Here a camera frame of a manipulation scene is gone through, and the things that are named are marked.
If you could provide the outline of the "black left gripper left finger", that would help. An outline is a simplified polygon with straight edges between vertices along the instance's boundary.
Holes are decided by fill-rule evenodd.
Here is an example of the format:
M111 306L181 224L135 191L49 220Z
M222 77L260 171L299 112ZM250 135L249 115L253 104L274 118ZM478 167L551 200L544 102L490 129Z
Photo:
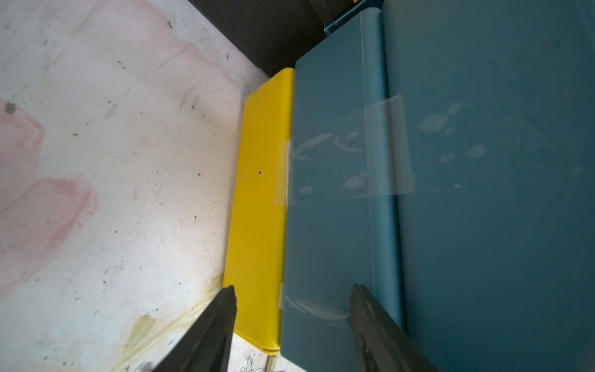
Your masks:
M236 314L235 289L223 288L153 372L226 372Z

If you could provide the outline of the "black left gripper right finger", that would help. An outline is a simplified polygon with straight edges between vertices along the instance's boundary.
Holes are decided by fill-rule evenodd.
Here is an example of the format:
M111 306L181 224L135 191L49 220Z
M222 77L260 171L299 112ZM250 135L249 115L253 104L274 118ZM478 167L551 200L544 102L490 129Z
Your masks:
M365 286L353 286L350 313L358 371L436 370Z

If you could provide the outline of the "teal drawer cabinet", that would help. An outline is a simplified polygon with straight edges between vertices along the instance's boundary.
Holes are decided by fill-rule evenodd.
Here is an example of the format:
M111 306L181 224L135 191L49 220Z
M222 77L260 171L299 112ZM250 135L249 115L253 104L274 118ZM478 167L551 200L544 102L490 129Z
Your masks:
M385 1L295 66L280 353L362 285L440 371L594 369L594 4Z

